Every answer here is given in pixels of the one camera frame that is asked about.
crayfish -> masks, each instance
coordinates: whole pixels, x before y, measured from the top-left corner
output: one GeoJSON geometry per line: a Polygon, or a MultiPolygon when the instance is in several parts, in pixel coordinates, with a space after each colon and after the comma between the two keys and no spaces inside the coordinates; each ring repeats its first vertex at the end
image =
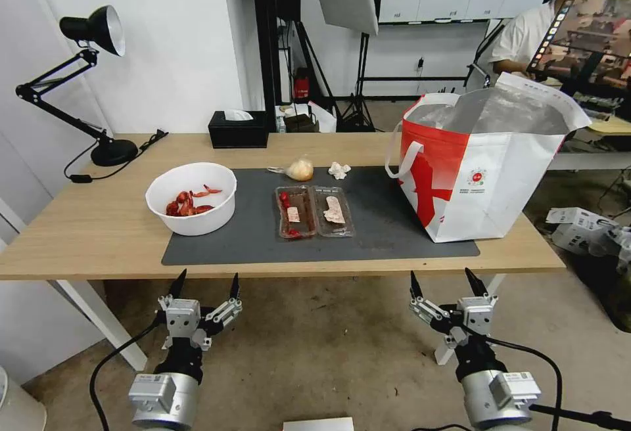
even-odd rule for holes
{"type": "Polygon", "coordinates": [[[220,193],[221,191],[222,190],[209,188],[207,185],[204,185],[204,190],[198,193],[194,193],[193,191],[181,191],[174,201],[171,201],[166,205],[166,215],[183,217],[210,211],[214,208],[213,206],[209,204],[194,206],[193,198],[202,198],[204,196],[208,196],[209,194],[220,193]]]}

desk lamp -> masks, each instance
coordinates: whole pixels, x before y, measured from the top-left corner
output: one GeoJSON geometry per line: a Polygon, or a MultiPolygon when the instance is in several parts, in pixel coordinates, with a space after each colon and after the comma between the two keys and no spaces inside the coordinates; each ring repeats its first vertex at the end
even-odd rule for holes
{"type": "Polygon", "coordinates": [[[114,7],[110,5],[99,7],[88,18],[63,17],[59,21],[59,27],[62,34],[74,40],[79,48],[83,50],[70,60],[55,66],[52,70],[38,76],[33,81],[19,85],[15,89],[15,93],[21,99],[36,105],[72,127],[94,137],[98,141],[98,145],[91,153],[92,161],[95,165],[115,166],[132,161],[138,153],[138,148],[133,142],[129,140],[114,140],[107,135],[103,127],[72,117],[42,99],[42,96],[52,89],[96,66],[99,51],[92,48],[90,42],[96,43],[113,55],[122,57],[125,54],[123,29],[114,7]],[[79,60],[85,61],[87,65],[67,76],[47,79],[59,70],[79,60]]]}

lamp base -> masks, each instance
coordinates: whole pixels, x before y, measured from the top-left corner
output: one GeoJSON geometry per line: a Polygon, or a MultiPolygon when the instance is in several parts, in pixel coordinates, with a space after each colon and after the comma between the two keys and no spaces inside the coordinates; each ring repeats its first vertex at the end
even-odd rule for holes
{"type": "Polygon", "coordinates": [[[115,166],[133,160],[138,153],[138,147],[132,141],[104,140],[92,150],[92,162],[98,166],[115,166]]]}

gray desk mat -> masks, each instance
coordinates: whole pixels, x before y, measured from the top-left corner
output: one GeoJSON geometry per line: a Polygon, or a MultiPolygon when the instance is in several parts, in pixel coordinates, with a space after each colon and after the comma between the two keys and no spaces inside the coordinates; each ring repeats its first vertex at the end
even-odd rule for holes
{"type": "Polygon", "coordinates": [[[382,260],[468,257],[480,254],[473,241],[435,244],[426,234],[396,180],[383,167],[353,167],[335,180],[316,168],[307,183],[266,170],[235,170],[235,214],[221,229],[196,237],[173,234],[163,265],[272,263],[301,261],[382,260]],[[278,235],[279,186],[340,186],[344,189],[355,236],[286,240],[278,235]]]}

white bowl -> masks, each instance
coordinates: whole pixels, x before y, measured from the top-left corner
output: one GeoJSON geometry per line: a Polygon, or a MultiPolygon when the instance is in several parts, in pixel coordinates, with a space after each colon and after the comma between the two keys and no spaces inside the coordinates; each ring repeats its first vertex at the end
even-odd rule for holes
{"type": "Polygon", "coordinates": [[[145,200],[149,209],[173,232],[181,235],[202,235],[216,231],[226,224],[235,212],[237,178],[223,165],[198,162],[182,165],[157,177],[147,189],[145,200]],[[204,185],[222,190],[202,198],[193,198],[195,206],[209,204],[214,209],[192,216],[166,215],[166,205],[181,191],[203,191],[204,185]]]}

